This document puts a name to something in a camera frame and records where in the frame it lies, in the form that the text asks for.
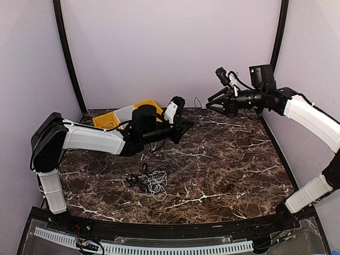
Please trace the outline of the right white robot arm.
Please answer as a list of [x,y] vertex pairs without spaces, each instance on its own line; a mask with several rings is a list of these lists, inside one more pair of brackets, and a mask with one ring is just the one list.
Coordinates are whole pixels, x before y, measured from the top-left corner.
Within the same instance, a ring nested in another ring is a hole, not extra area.
[[301,126],[322,142],[332,153],[330,163],[319,175],[286,198],[271,219],[271,226],[283,230],[292,215],[339,190],[339,121],[318,108],[304,94],[289,87],[278,88],[270,65],[249,68],[251,85],[244,83],[234,71],[223,67],[215,73],[223,89],[208,98],[206,108],[225,116],[237,117],[240,110],[252,109],[260,116],[272,111]]

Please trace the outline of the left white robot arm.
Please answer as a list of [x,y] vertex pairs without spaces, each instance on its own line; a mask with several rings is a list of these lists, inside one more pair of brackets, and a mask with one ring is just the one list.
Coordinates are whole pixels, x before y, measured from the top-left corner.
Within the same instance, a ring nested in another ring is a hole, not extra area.
[[48,208],[55,215],[54,223],[64,232],[75,227],[69,216],[59,176],[59,161],[64,150],[83,149],[131,157],[143,151],[145,145],[170,139],[178,144],[194,125],[182,119],[183,108],[170,103],[165,113],[158,114],[155,106],[142,105],[124,121],[124,129],[102,129],[75,123],[51,113],[31,138],[30,170],[39,178]]

